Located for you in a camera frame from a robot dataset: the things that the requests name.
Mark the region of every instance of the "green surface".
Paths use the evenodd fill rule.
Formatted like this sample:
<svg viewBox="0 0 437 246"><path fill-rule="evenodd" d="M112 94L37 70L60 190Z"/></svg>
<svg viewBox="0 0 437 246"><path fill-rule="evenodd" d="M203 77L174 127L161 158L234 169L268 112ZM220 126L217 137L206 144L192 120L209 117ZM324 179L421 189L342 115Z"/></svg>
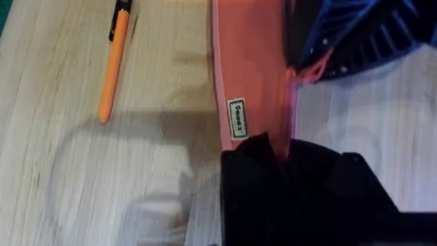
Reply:
<svg viewBox="0 0 437 246"><path fill-rule="evenodd" d="M0 36L5 27L6 19L12 5L12 0L0 0Z"/></svg>

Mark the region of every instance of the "pink object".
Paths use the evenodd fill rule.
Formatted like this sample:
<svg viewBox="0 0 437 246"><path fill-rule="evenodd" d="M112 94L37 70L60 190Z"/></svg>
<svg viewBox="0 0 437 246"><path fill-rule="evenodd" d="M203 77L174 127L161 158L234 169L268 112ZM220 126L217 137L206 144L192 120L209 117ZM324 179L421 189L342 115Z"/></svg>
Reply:
<svg viewBox="0 0 437 246"><path fill-rule="evenodd" d="M285 157L294 135L296 84L282 49L282 0L213 0L216 96L224 150L235 149L227 102L244 99L247 132L268 132Z"/></svg>

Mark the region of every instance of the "small white label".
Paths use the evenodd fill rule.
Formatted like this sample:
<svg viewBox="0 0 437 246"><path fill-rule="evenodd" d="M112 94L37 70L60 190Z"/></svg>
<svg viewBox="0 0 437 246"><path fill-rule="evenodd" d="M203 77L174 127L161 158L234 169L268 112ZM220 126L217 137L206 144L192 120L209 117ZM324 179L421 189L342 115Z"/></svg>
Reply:
<svg viewBox="0 0 437 246"><path fill-rule="evenodd" d="M249 137L247 133L244 98L228 100L227 110L231 123L232 140L243 140Z"/></svg>

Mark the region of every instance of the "black object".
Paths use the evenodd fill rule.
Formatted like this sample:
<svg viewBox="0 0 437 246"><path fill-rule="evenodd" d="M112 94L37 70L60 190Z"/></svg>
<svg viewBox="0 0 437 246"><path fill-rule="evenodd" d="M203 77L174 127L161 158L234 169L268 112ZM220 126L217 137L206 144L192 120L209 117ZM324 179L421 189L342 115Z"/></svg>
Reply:
<svg viewBox="0 0 437 246"><path fill-rule="evenodd" d="M287 64L301 70L334 49L322 80L380 66L423 43L437 46L434 0L284 1Z"/></svg>
<svg viewBox="0 0 437 246"><path fill-rule="evenodd" d="M114 14L112 16L111 30L109 31L109 41L113 41L115 34L115 27L117 26L117 17L120 10L126 10L130 13L132 7L132 0L117 0L115 3Z"/></svg>
<svg viewBox="0 0 437 246"><path fill-rule="evenodd" d="M437 242L437 214L400 213L359 154L267 134L222 153L223 245Z"/></svg>

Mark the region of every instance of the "light wood surface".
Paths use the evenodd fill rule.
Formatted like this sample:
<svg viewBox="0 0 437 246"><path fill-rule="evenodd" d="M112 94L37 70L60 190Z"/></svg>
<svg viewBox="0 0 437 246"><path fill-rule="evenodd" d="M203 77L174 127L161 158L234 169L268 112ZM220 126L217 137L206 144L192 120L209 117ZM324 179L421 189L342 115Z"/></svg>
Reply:
<svg viewBox="0 0 437 246"><path fill-rule="evenodd" d="M14 0L0 39L2 245L219 244L208 1L135 1L113 117L101 125L113 8ZM297 137L361 152L402 210L437 210L436 68L424 47L306 85Z"/></svg>
<svg viewBox="0 0 437 246"><path fill-rule="evenodd" d="M114 5L14 0L0 40L1 245L181 245L198 174L218 176L208 1L135 1L101 125Z"/></svg>

